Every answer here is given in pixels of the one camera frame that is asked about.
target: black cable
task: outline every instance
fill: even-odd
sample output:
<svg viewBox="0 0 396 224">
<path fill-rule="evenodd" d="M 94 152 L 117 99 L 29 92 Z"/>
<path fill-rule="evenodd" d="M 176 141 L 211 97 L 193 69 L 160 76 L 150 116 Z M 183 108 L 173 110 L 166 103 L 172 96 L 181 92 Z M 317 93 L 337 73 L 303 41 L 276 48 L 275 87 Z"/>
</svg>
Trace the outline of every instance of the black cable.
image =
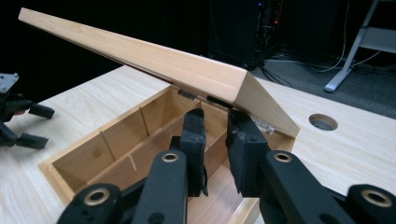
<svg viewBox="0 0 396 224">
<path fill-rule="evenodd" d="M 289 86 L 289 87 L 291 87 L 291 88 L 294 88 L 293 85 L 291 85 L 291 83 L 289 83 L 286 79 L 282 78 L 281 76 L 277 75 L 277 74 L 274 73 L 274 72 L 269 71 L 268 69 L 266 69 L 266 68 L 264 67 L 263 64 L 260 65 L 259 67 L 260 67 L 260 69 L 262 70 L 262 74 L 263 74 L 265 77 L 267 77 L 267 79 L 268 79 L 269 81 L 272 81 L 272 82 L 275 82 L 275 83 L 278 83 L 278 84 L 281 84 L 281 85 L 284 85 L 284 86 Z"/>
<path fill-rule="evenodd" d="M 376 75 L 387 76 L 387 77 L 396 77 L 396 73 L 387 73 L 387 72 L 380 72 L 376 71 Z"/>
<path fill-rule="evenodd" d="M 347 1 L 347 5 L 346 5 L 346 17 L 345 17 L 345 21 L 344 21 L 344 34 L 343 34 L 343 36 L 344 36 L 344 44 L 343 44 L 343 52 L 342 52 L 342 54 L 340 56 L 340 60 L 334 66 L 332 66 L 330 68 L 327 68 L 327 69 L 324 69 L 324 70 L 317 70 L 313 66 L 311 66 L 312 70 L 314 70 L 316 72 L 320 72 L 320 73 L 328 72 L 328 71 L 333 70 L 334 68 L 336 68 L 338 66 L 338 64 L 341 61 L 343 61 L 344 53 L 346 52 L 346 45 L 347 45 L 347 16 L 349 14 L 349 5 L 350 5 L 350 0 Z"/>
<path fill-rule="evenodd" d="M 212 25 L 213 25 L 213 33 L 214 33 L 214 36 L 215 36 L 215 39 L 216 39 L 216 44 L 217 44 L 217 46 L 219 48 L 220 58 L 225 62 L 225 59 L 223 57 L 223 54 L 222 54 L 222 51 L 221 51 L 221 48 L 220 48 L 220 42 L 219 42 L 219 38 L 218 38 L 218 33 L 216 31 L 217 29 L 216 29 L 215 19 L 213 17 L 214 17 L 213 16 L 213 4 L 212 4 L 212 0 L 211 0 L 210 1 L 210 20 L 211 20 Z"/>
<path fill-rule="evenodd" d="M 371 65 L 372 69 L 368 69 L 368 68 L 362 68 L 360 66 L 353 66 L 352 67 L 352 71 L 356 74 L 360 74 L 360 75 L 371 75 L 373 73 L 376 72 L 376 68 L 374 65 Z"/>
<path fill-rule="evenodd" d="M 281 45 L 279 50 L 274 52 L 268 59 L 270 60 L 280 60 L 280 61 L 296 61 L 300 63 L 309 63 L 309 59 L 300 53 L 298 50 L 295 50 L 287 45 Z"/>
</svg>

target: open box lid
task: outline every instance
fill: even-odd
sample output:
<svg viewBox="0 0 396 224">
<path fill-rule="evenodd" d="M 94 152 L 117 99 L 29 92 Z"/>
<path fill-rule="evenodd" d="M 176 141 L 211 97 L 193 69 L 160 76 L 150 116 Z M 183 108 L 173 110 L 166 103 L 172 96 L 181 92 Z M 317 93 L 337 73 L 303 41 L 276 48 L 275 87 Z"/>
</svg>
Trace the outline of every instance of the open box lid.
<svg viewBox="0 0 396 224">
<path fill-rule="evenodd" d="M 141 69 L 179 86 L 241 109 L 296 137 L 300 128 L 249 71 L 176 49 L 152 44 L 22 8 L 19 20 L 118 63 Z"/>
</svg>

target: wooden table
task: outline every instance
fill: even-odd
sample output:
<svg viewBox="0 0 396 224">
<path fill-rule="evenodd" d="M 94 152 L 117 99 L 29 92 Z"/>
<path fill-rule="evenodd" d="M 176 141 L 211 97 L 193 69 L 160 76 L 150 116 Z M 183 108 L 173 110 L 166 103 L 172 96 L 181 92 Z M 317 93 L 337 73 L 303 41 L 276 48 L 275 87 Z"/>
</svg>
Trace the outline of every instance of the wooden table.
<svg viewBox="0 0 396 224">
<path fill-rule="evenodd" d="M 342 194 L 367 183 L 396 194 L 396 120 L 259 80 L 301 127 L 292 152 L 324 186 Z M 0 223 L 54 223 L 64 205 L 38 164 L 169 86 L 128 66 L 99 76 L 40 104 L 55 110 L 52 119 L 25 114 L 6 125 L 15 133 L 49 138 L 42 150 L 0 148 Z M 338 122 L 335 131 L 310 124 L 312 114 Z M 244 201 L 233 215 L 245 219 Z M 251 222 L 260 222 L 256 213 Z"/>
</svg>

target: cable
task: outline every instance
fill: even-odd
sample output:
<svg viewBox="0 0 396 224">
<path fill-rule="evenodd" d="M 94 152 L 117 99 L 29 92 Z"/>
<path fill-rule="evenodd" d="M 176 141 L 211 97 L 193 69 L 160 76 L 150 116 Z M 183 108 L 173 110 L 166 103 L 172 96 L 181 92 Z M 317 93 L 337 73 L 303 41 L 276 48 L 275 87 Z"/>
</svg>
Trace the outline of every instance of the cable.
<svg viewBox="0 0 396 224">
<path fill-rule="evenodd" d="M 374 65 L 372 65 L 372 69 L 367 69 L 367 68 L 359 68 L 358 66 L 352 67 L 352 71 L 356 74 L 360 75 L 371 75 L 376 72 L 376 68 Z"/>
<path fill-rule="evenodd" d="M 279 76 L 279 75 L 277 75 L 277 74 L 275 74 L 275 73 L 269 71 L 268 69 L 266 69 L 266 68 L 264 67 L 264 65 L 261 65 L 261 66 L 259 66 L 259 67 L 260 67 L 260 69 L 262 70 L 262 74 L 263 74 L 265 77 L 267 77 L 267 79 L 268 79 L 269 81 L 272 81 L 272 82 L 275 82 L 275 83 L 278 83 L 278 84 L 281 84 L 281 85 L 285 85 L 285 84 L 282 83 L 282 81 L 283 81 L 283 82 L 286 83 L 289 87 L 294 88 L 286 79 L 284 79 L 284 78 L 282 78 L 281 76 Z"/>
<path fill-rule="evenodd" d="M 363 61 L 361 61 L 361 62 L 359 62 L 359 63 L 354 63 L 354 64 L 352 64 L 352 65 L 350 65 L 350 66 L 353 68 L 354 66 L 356 66 L 356 65 L 358 65 L 358 64 L 365 63 L 365 62 L 369 61 L 370 59 L 374 58 L 374 57 L 375 57 L 376 55 L 378 55 L 380 52 L 381 52 L 381 51 L 375 53 L 375 54 L 372 55 L 371 57 L 369 57 L 369 58 L 367 58 L 367 59 L 365 59 L 365 60 L 363 60 Z"/>
<path fill-rule="evenodd" d="M 271 60 L 271 59 L 267 59 L 267 60 L 264 60 L 264 61 L 265 62 L 269 62 L 269 63 L 300 63 L 300 64 L 311 65 L 311 66 L 315 66 L 315 67 L 330 68 L 329 66 L 317 65 L 317 64 L 313 64 L 313 63 L 298 62 L 298 61 L 294 61 L 294 60 Z"/>
<path fill-rule="evenodd" d="M 334 69 L 341 61 L 343 61 L 344 53 L 346 51 L 346 44 L 347 44 L 347 15 L 349 14 L 349 5 L 350 5 L 350 0 L 347 1 L 347 6 L 346 6 L 346 19 L 345 19 L 345 22 L 344 22 L 344 44 L 343 44 L 343 53 L 341 54 L 340 60 L 333 67 L 330 67 L 328 69 L 317 70 L 317 69 L 311 67 L 312 70 L 314 70 L 316 72 L 320 72 L 320 73 L 328 72 L 328 71 Z"/>
<path fill-rule="evenodd" d="M 276 60 L 291 60 L 299 61 L 302 63 L 308 62 L 308 58 L 296 49 L 286 46 L 284 44 L 280 45 L 279 50 L 274 52 L 270 59 Z"/>
<path fill-rule="evenodd" d="M 283 0 L 280 1 L 279 13 L 277 15 L 277 22 L 280 23 L 280 16 L 282 15 Z"/>
<path fill-rule="evenodd" d="M 216 44 L 218 45 L 218 48 L 219 48 L 219 55 L 220 55 L 221 59 L 225 62 L 225 59 L 223 57 L 223 54 L 222 54 L 222 51 L 221 51 L 221 48 L 220 48 L 218 33 L 216 32 L 217 29 L 216 29 L 215 19 L 213 18 L 213 4 L 212 4 L 212 1 L 210 1 L 210 19 L 211 19 L 212 25 L 213 25 L 213 32 L 214 32 L 214 35 L 215 35 Z"/>
</svg>

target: wooden board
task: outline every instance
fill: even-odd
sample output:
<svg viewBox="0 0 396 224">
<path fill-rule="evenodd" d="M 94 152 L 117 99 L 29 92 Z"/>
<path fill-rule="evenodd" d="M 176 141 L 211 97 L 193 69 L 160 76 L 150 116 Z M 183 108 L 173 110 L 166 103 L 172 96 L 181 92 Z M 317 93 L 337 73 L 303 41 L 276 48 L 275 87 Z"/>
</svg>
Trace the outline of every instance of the wooden board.
<svg viewBox="0 0 396 224">
<path fill-rule="evenodd" d="M 396 194 L 395 119 L 268 81 L 259 82 L 302 128 L 292 152 L 320 183 L 342 194 L 346 194 L 350 185 L 361 183 L 379 186 Z M 146 104 L 147 100 L 162 95 L 167 88 L 168 83 L 123 66 L 42 102 L 42 105 L 55 110 L 50 120 L 28 114 L 14 117 L 7 123 L 11 130 L 46 136 L 49 143 L 38 151 L 24 147 L 0 147 L 0 223 L 56 223 L 64 204 L 37 165 L 64 152 L 66 147 L 77 144 L 78 139 L 103 125 L 111 126 L 116 119 L 123 119 L 124 113 L 131 108 Z M 308 118 L 316 113 L 334 118 L 338 128 L 331 132 L 315 128 Z M 223 167 L 223 172 L 214 174 L 215 178 L 230 174 L 230 170 Z M 237 197 L 232 181 L 229 188 L 227 192 Z M 203 199 L 227 196 L 216 195 L 216 191 L 211 190 L 209 198 Z M 219 201 L 225 203 L 233 199 Z M 224 210 L 224 214 L 228 215 L 214 217 L 215 222 L 252 223 L 259 215 L 255 202 L 255 199 L 244 199 L 234 207 L 236 211 L 233 214 L 230 210 Z M 189 213 L 189 216 L 200 215 Z M 257 218 L 256 222 L 262 223 L 262 220 Z"/>
<path fill-rule="evenodd" d="M 146 177 L 153 158 L 169 148 L 172 136 L 181 135 L 184 114 L 197 107 L 205 113 L 205 166 L 212 176 L 227 159 L 228 108 L 186 98 L 178 91 L 177 87 L 169 88 L 131 108 L 40 164 L 64 203 L 70 203 L 76 193 L 92 183 L 110 181 L 125 189 Z M 282 134 L 267 139 L 272 146 L 285 146 L 294 140 Z"/>
<path fill-rule="evenodd" d="M 245 110 L 296 137 L 299 127 L 247 70 L 22 8 L 21 21 L 203 95 Z"/>
</svg>

